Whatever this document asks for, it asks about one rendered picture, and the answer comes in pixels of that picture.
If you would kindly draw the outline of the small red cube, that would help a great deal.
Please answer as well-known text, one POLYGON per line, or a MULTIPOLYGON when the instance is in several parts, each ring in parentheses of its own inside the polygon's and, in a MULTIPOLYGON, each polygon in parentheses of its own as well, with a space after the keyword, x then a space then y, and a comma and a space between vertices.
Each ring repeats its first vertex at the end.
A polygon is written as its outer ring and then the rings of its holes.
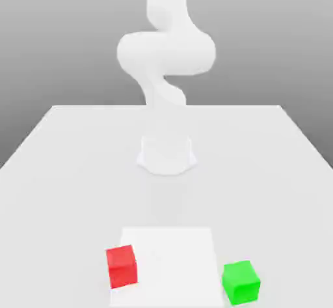
POLYGON ((132 245, 106 250, 111 288, 120 288, 138 282, 137 260, 132 245))

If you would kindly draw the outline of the small green cube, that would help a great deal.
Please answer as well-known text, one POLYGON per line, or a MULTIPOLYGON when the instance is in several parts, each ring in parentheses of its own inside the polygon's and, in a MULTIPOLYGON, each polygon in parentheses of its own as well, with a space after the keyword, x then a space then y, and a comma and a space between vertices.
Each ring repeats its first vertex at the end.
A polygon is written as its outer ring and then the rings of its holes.
POLYGON ((224 265, 222 287, 232 305, 256 301, 260 286, 261 280, 249 260, 224 265))

